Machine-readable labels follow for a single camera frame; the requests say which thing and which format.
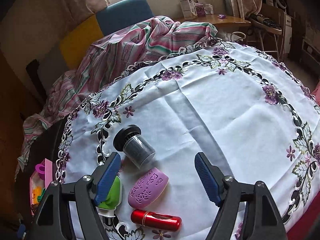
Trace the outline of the wooden side desk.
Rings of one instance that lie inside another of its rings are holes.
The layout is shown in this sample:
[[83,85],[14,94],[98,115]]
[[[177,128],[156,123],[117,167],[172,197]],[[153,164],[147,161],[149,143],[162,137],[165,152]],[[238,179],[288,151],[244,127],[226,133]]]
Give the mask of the wooden side desk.
[[208,22],[214,25],[216,28],[234,28],[234,27],[249,27],[251,22],[242,18],[234,16],[226,16],[226,18],[219,18],[218,15],[206,15],[197,17],[189,22]]

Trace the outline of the pink-rimmed white tray box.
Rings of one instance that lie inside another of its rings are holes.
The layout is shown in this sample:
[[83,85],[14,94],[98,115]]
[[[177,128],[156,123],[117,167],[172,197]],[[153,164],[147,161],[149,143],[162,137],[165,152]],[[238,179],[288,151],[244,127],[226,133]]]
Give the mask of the pink-rimmed white tray box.
[[36,186],[40,186],[43,188],[43,193],[42,193],[42,196],[44,195],[44,192],[46,191],[47,187],[49,186],[49,184],[52,182],[53,180],[53,165],[52,165],[52,162],[48,159],[44,159],[42,162],[45,163],[45,168],[46,168],[46,175],[45,175],[45,180],[42,180],[39,178],[37,172],[33,171],[33,174],[31,175],[30,177],[30,180],[29,180],[29,195],[30,195],[30,207],[31,207],[31,214],[32,216],[35,215],[35,212],[36,212],[36,209],[39,205],[38,204],[35,204],[33,205],[31,203],[31,192],[32,192],[32,189]]

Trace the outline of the white carton box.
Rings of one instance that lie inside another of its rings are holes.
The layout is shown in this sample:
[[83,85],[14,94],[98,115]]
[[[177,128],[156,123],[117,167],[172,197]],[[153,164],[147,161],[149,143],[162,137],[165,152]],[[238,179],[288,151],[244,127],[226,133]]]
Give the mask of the white carton box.
[[194,20],[197,18],[194,0],[179,0],[179,3],[185,20]]

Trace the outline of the multicolour padded headboard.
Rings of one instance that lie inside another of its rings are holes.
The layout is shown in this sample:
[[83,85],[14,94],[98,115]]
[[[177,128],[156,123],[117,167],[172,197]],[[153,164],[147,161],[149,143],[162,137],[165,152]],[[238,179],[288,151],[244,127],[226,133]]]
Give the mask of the multicolour padded headboard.
[[42,100],[46,100],[54,82],[66,71],[77,69],[89,46],[100,38],[153,17],[147,0],[122,0],[97,12],[44,56],[34,59],[26,71]]

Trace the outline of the pink striped bedsheet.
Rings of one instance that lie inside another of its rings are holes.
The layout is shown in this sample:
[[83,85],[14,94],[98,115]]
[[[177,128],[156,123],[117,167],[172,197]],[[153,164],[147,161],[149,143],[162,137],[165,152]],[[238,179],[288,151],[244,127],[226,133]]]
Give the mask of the pink striped bedsheet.
[[28,163],[32,143],[50,126],[80,105],[89,93],[98,92],[136,62],[187,52],[195,45],[213,39],[218,29],[208,22],[175,22],[155,16],[107,35],[86,51],[80,66],[62,74],[49,90],[43,110],[23,123],[24,142],[16,171]]

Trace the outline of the white floral embroidered tablecloth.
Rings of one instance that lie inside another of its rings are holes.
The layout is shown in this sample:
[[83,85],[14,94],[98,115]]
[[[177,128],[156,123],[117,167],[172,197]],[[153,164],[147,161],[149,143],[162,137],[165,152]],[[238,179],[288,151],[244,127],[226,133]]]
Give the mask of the white floral embroidered tablecloth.
[[205,239],[217,214],[195,170],[196,153],[242,183],[264,181],[286,230],[319,193],[319,105],[283,63],[253,47],[217,42],[129,71],[67,117],[55,179],[91,174],[136,125],[169,178],[153,212],[179,216],[177,233],[133,224],[129,192],[147,167],[124,158],[123,200],[105,222],[111,239]]

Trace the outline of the red metallic capsule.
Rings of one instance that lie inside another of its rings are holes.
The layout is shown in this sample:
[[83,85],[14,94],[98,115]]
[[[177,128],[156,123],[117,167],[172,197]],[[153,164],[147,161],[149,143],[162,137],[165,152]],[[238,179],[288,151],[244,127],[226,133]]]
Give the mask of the red metallic capsule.
[[140,209],[132,211],[131,221],[144,227],[171,232],[179,231],[182,226],[182,219],[178,216],[165,215]]

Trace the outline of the lilac oval case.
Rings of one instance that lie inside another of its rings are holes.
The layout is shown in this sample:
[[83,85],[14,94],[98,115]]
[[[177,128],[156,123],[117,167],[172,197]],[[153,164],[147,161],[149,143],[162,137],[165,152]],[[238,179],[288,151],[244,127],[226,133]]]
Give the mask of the lilac oval case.
[[142,209],[152,204],[164,191],[169,177],[156,167],[140,177],[131,188],[128,203],[134,209]]

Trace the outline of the magenta plastic cup toy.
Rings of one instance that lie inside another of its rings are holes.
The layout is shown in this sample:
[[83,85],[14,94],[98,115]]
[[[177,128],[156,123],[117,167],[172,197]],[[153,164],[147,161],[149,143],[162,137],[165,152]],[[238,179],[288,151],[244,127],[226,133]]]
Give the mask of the magenta plastic cup toy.
[[35,171],[37,172],[40,179],[45,180],[46,168],[45,163],[39,163],[35,166]]

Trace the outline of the orange ridged block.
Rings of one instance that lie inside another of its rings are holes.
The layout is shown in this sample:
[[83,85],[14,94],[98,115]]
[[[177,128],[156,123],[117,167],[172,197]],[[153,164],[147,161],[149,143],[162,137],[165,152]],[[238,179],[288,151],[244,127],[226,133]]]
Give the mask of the orange ridged block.
[[36,186],[32,189],[31,192],[31,203],[33,205],[38,204],[42,199],[43,188]]

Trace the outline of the black lidded jar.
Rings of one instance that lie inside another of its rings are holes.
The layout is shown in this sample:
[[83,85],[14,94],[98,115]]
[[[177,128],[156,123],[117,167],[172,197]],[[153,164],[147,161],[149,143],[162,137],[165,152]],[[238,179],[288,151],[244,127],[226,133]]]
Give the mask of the black lidded jar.
[[113,146],[117,151],[123,152],[138,169],[148,165],[156,154],[137,125],[122,128],[115,135]]

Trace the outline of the light green plastic cap toy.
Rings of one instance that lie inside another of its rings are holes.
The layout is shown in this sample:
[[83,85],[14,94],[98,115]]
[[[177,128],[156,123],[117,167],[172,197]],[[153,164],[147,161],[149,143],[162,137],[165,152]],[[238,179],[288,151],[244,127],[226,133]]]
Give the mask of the light green plastic cap toy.
[[103,217],[115,217],[114,212],[122,201],[123,184],[118,176],[116,176],[106,199],[98,206],[98,214]]

